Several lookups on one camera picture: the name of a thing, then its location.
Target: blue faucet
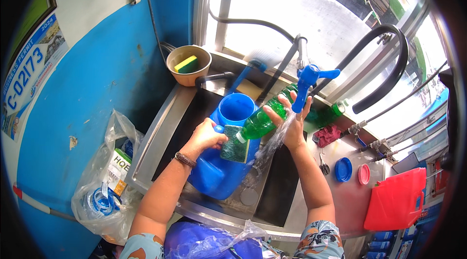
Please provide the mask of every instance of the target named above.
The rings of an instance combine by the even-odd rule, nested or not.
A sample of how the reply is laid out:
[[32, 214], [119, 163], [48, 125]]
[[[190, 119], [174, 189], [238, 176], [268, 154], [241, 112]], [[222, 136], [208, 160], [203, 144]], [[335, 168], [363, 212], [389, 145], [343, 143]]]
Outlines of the blue faucet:
[[306, 95], [308, 93], [308, 89], [312, 85], [316, 84], [316, 81], [318, 79], [320, 78], [335, 79], [336, 77], [339, 76], [340, 73], [341, 71], [339, 69], [321, 71], [314, 64], [309, 64], [302, 69], [298, 69], [297, 71], [298, 93], [297, 93], [294, 104], [292, 104], [292, 110], [295, 113], [301, 112], [306, 102]]

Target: pink bottle cap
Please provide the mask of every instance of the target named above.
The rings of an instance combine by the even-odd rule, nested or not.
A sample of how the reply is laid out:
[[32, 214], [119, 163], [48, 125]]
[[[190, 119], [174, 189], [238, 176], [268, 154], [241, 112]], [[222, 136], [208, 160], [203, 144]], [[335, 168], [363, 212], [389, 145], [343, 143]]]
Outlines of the pink bottle cap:
[[361, 185], [367, 185], [370, 181], [370, 168], [363, 164], [358, 168], [358, 181]]

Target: running water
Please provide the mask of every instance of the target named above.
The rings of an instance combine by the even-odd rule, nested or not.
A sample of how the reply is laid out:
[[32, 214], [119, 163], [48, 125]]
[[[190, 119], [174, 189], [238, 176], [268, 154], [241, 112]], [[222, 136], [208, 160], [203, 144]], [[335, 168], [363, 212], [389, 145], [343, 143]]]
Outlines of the running water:
[[285, 133], [296, 116], [296, 113], [290, 108], [285, 109], [287, 110], [287, 118], [285, 121], [276, 129], [276, 132], [272, 135], [271, 139], [268, 140], [268, 143], [261, 147], [254, 155], [256, 158], [256, 162], [254, 164], [257, 167], [261, 167], [264, 163], [269, 161], [276, 150], [284, 143]]

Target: red cloth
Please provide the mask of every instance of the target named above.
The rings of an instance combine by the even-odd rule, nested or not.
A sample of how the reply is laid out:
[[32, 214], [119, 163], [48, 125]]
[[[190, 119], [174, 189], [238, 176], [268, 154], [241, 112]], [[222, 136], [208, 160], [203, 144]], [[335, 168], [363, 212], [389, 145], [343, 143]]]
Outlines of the red cloth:
[[315, 140], [319, 140], [317, 142], [319, 147], [325, 147], [329, 145], [334, 140], [337, 140], [341, 137], [341, 131], [337, 129], [337, 126], [326, 126], [319, 131], [315, 132], [314, 134]]

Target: green scouring pad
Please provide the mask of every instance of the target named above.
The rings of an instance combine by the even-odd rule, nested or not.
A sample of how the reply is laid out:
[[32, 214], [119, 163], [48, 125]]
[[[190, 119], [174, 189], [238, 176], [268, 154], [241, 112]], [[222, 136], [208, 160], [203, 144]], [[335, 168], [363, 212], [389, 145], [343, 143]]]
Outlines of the green scouring pad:
[[247, 162], [250, 140], [248, 139], [244, 144], [241, 143], [235, 136], [240, 130], [242, 130], [241, 126], [224, 126], [224, 134], [227, 135], [229, 140], [222, 145], [222, 150], [220, 151], [221, 158], [239, 163]]
[[176, 73], [179, 74], [190, 74], [198, 70], [198, 58], [196, 56], [190, 56], [184, 61], [180, 62], [174, 67]]

